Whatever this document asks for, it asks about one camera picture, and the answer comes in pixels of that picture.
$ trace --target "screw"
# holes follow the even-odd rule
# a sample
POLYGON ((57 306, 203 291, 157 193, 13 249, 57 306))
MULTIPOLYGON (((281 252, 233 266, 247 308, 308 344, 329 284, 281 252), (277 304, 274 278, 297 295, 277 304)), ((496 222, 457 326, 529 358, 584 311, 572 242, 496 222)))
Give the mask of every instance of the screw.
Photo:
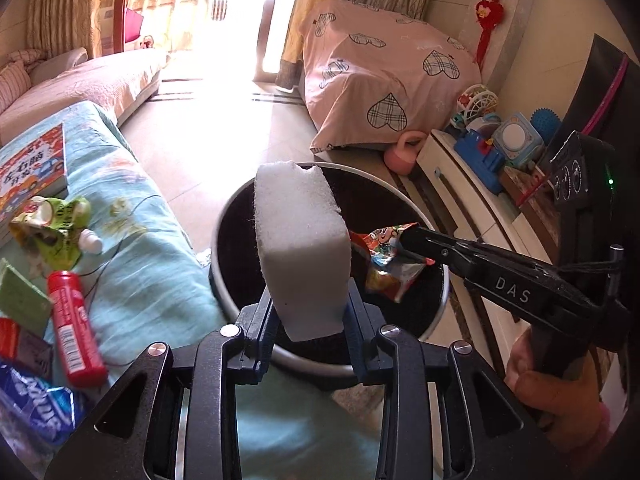
POLYGON ((225 325, 220 329, 220 335, 224 337, 236 337, 240 333, 240 327, 235 324, 225 325))
POLYGON ((456 341, 453 343, 453 349, 462 355, 471 354, 474 348, 466 341, 456 341))
POLYGON ((394 338, 400 333, 400 329, 395 325, 383 325, 380 327, 380 333, 385 337, 394 338))
POLYGON ((146 351, 149 355, 158 357, 166 352, 166 345, 164 343, 153 343, 146 351))

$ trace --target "light blue blanket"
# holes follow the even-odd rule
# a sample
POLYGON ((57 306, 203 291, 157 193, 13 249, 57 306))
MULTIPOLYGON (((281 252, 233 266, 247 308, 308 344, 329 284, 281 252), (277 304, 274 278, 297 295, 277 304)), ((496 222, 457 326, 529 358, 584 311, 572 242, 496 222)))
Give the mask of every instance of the light blue blanket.
MULTIPOLYGON (((150 343, 192 344, 225 320, 175 216, 100 107, 65 108, 2 148, 0 159, 60 123, 68 197, 90 201, 91 229, 104 241, 104 253, 84 256, 74 271, 113 383, 150 343)), ((28 274, 15 242, 0 256, 28 274)), ((43 280, 34 282, 45 290, 43 280)), ((56 379, 63 382, 60 371, 56 379)), ((271 367, 259 386, 240 386, 237 395, 245 479, 373 478, 377 436, 327 394, 271 367)))

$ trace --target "trash bin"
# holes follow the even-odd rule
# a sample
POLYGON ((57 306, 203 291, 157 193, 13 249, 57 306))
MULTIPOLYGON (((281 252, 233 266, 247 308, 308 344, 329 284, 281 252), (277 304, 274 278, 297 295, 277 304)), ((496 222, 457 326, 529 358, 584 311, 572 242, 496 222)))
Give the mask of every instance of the trash bin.
MULTIPOLYGON (((375 229, 409 222, 431 227, 407 197, 368 173, 327 162, 305 162, 300 166, 322 168, 342 217, 354 232, 368 234, 375 229)), ((431 334, 449 294, 447 267, 426 267, 399 304, 380 294, 367 294, 364 287, 366 273, 365 259, 352 250, 351 276, 363 301, 377 305, 386 322, 400 326, 416 337, 426 338, 431 334)), ((253 179, 228 200, 214 228, 209 279, 231 322, 236 320, 242 307, 258 303, 264 291, 255 242, 253 179)), ((280 327, 272 361, 324 389, 346 388, 357 383, 344 333, 292 342, 280 327)))

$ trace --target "human hand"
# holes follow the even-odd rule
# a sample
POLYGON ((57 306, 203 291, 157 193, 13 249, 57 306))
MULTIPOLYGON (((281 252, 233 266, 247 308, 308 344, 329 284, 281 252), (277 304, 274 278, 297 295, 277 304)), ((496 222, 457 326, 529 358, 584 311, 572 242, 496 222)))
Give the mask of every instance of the human hand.
POLYGON ((527 329, 514 343, 504 381, 520 402, 552 415, 546 436, 556 449, 566 453, 584 446, 602 420, 593 358, 586 355, 582 374, 575 381, 541 374, 533 371, 530 339, 527 329))

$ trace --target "red bottle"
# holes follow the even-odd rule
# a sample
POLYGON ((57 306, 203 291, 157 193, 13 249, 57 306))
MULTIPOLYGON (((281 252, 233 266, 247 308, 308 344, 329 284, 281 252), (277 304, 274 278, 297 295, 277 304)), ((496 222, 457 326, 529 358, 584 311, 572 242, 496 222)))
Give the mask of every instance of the red bottle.
POLYGON ((76 388, 102 386, 108 372, 89 325, 78 275, 68 270, 52 272, 47 288, 58 352, 69 382, 76 388))

